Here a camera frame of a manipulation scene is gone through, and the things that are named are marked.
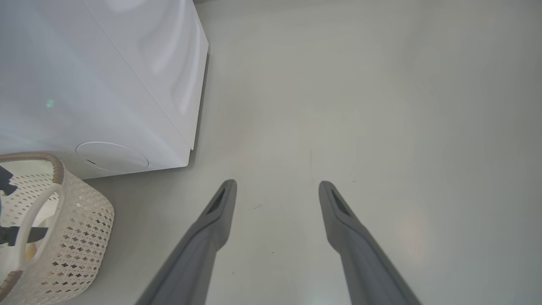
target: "white appliance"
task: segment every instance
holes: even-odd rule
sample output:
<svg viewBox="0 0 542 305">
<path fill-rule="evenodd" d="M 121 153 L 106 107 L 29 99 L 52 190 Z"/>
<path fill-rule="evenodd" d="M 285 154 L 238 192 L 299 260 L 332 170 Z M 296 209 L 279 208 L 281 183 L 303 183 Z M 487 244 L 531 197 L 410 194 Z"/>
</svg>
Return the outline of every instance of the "white appliance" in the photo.
<svg viewBox="0 0 542 305">
<path fill-rule="evenodd" d="M 81 179 L 186 166 L 208 47 L 192 0 L 0 2 L 0 154 Z"/>
</svg>

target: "basket handle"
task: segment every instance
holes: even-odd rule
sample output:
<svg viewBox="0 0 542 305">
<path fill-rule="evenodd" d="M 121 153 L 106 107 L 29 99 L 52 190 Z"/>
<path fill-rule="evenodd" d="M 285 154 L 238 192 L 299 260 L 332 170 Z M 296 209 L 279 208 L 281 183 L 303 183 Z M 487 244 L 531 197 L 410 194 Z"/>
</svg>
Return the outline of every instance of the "basket handle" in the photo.
<svg viewBox="0 0 542 305">
<path fill-rule="evenodd" d="M 51 235 L 51 232 L 52 232 L 51 229 L 54 225 L 51 226 L 51 228 L 49 228 L 49 230 L 47 231 L 47 234 L 43 238 L 44 246 L 38 249 L 34 258 L 28 262 L 24 259 L 24 253 L 26 252 L 26 249 L 27 249 L 28 235 L 30 234 L 30 230 L 32 229 L 32 224 L 34 223 L 34 220 L 36 219 L 38 213 L 40 212 L 41 207 L 45 204 L 47 199 L 51 197 L 53 193 L 57 193 L 59 195 L 59 203 L 57 204 L 56 209 L 57 210 L 60 209 L 60 207 L 62 206 L 62 200 L 63 200 L 63 195 L 64 195 L 63 190 L 62 190 L 62 185 L 58 183 L 53 183 L 50 187 L 44 190 L 43 193 L 41 193 L 36 198 L 34 203 L 28 209 L 28 212 L 25 214 L 23 221 L 21 223 L 21 227 L 19 228 L 19 232 L 17 234 L 17 239 L 15 240 L 15 246 L 14 246 L 15 247 L 15 251 L 14 251 L 15 268 L 14 270 L 24 271 L 30 264 L 37 261 L 40 258 L 41 254 L 43 253 L 43 249 L 45 248 L 44 246 Z"/>
</svg>

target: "gray floor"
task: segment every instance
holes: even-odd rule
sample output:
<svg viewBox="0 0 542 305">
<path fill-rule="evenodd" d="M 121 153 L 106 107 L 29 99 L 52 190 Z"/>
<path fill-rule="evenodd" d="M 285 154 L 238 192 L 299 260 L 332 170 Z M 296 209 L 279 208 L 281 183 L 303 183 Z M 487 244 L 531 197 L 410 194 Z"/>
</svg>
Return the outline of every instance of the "gray floor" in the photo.
<svg viewBox="0 0 542 305">
<path fill-rule="evenodd" d="M 133 304 L 220 183 L 207 304 L 348 304 L 317 185 L 337 185 L 424 304 L 542 300 L 536 1 L 218 0 L 187 168 L 90 181 L 115 206 L 95 283 Z"/>
</svg>

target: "white plastic basket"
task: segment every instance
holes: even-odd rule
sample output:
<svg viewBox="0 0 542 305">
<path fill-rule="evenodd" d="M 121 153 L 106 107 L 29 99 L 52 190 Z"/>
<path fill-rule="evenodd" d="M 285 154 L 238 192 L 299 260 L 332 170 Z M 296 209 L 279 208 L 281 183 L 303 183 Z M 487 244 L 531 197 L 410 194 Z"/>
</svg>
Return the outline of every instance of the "white plastic basket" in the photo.
<svg viewBox="0 0 542 305">
<path fill-rule="evenodd" d="M 12 171 L 11 184 L 18 190 L 2 194 L 0 225 L 20 226 L 20 230 L 15 246 L 0 245 L 0 276 L 5 278 L 0 286 L 1 305 L 51 304 L 77 296 L 98 273 L 113 226 L 113 206 L 53 155 L 0 155 L 0 162 L 9 162 L 2 163 L 6 169 L 8 164 L 27 162 L 16 160 L 42 162 L 31 167 L 33 173 Z M 34 257 L 26 260 L 30 228 L 41 222 L 36 217 L 46 207 L 54 214 L 48 218 L 49 230 Z"/>
</svg>

